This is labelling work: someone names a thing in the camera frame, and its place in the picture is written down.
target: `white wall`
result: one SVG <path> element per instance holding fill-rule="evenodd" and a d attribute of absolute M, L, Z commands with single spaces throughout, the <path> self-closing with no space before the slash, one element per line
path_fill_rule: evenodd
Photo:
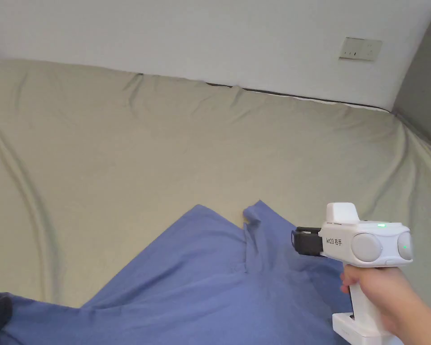
<path fill-rule="evenodd" d="M 431 0 L 0 0 L 0 58 L 180 76 L 391 108 Z M 339 61 L 345 36 L 381 39 Z"/>

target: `blue cloth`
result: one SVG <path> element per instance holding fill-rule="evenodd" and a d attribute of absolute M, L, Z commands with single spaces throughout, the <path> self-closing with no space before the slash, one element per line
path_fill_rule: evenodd
<path fill-rule="evenodd" d="M 240 229 L 196 206 L 81 308 L 10 295 L 2 344 L 346 344 L 342 264 L 301 256 L 295 227 L 262 202 Z"/>

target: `black mount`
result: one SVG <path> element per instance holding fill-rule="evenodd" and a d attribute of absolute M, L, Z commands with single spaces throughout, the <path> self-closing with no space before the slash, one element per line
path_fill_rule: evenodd
<path fill-rule="evenodd" d="M 297 227 L 291 234 L 292 246 L 298 254 L 319 256 L 323 251 L 323 238 L 317 233 L 321 228 Z"/>

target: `gray headboard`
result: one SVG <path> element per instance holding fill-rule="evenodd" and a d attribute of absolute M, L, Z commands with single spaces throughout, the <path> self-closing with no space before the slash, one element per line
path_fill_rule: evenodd
<path fill-rule="evenodd" d="M 431 143 L 431 23 L 396 97 L 393 113 Z"/>

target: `round gray button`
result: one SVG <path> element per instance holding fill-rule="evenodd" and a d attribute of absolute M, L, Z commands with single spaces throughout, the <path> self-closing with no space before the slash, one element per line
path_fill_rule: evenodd
<path fill-rule="evenodd" d="M 410 232 L 403 232 L 398 237 L 399 255 L 405 260 L 412 260 L 412 237 Z"/>
<path fill-rule="evenodd" d="M 365 262 L 377 260 L 382 253 L 382 244 L 372 234 L 357 234 L 351 241 L 354 256 Z"/>

